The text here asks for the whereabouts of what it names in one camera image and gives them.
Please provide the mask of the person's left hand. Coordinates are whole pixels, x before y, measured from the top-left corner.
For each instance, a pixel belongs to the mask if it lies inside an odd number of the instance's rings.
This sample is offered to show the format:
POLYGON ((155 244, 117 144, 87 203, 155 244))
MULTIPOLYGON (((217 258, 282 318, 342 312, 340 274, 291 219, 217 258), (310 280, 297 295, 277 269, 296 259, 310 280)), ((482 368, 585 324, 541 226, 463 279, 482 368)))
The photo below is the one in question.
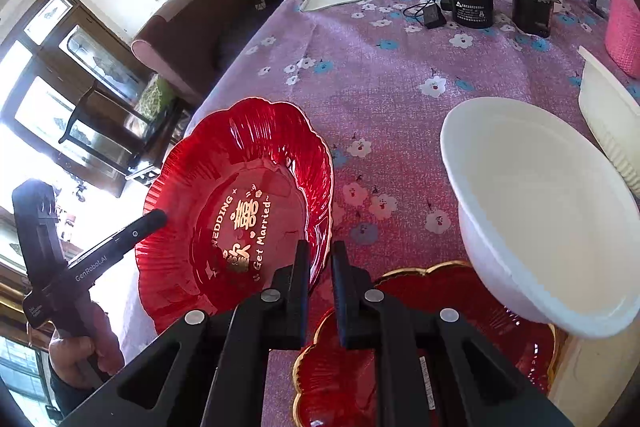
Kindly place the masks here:
POLYGON ((98 367, 113 376, 125 365, 117 336, 104 310, 96 303, 90 303, 94 333, 90 336, 62 338, 58 331, 49 343, 49 358, 53 372, 70 387, 89 390, 91 383, 81 374, 79 363, 96 355, 98 367))

